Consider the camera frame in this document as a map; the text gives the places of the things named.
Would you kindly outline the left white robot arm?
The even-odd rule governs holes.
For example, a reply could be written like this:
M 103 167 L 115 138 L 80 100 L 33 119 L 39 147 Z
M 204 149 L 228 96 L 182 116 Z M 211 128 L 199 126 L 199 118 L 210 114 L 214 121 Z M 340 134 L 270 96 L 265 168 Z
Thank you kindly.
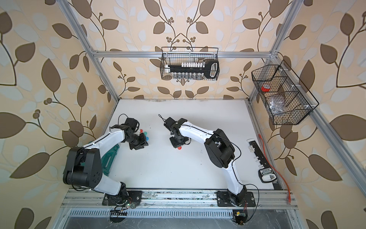
M 102 157 L 119 143 L 128 143 L 131 150 L 148 146 L 146 135 L 137 135 L 128 129 L 104 134 L 95 141 L 69 150 L 63 172 L 64 184 L 81 190 L 83 187 L 96 192 L 118 196 L 123 194 L 125 184 L 103 173 Z

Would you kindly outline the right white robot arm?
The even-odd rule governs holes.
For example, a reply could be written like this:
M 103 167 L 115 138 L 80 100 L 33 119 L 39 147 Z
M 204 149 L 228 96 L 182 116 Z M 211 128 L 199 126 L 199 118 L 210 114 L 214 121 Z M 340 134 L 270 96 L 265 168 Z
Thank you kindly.
M 183 118 L 178 121 L 169 118 L 164 122 L 164 126 L 172 135 L 170 142 L 174 148 L 179 148 L 190 140 L 203 144 L 211 162 L 223 169 L 228 192 L 237 201 L 244 199 L 247 189 L 235 174 L 237 171 L 234 166 L 235 149 L 223 130 L 206 130 Z

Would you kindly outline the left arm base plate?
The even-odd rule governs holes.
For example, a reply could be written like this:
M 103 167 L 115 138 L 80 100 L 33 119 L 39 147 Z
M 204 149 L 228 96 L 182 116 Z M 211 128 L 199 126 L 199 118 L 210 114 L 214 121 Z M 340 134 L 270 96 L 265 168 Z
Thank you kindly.
M 105 194 L 102 205 L 103 206 L 120 206 L 136 208 L 140 205 L 142 200 L 142 191 L 127 190 L 116 196 Z

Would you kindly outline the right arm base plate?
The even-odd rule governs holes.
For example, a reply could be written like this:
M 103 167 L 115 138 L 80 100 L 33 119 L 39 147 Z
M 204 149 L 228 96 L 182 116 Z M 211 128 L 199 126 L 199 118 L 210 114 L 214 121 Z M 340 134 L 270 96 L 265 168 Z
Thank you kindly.
M 218 207 L 256 207 L 253 192 L 239 193 L 235 195 L 229 191 L 217 191 L 216 199 Z

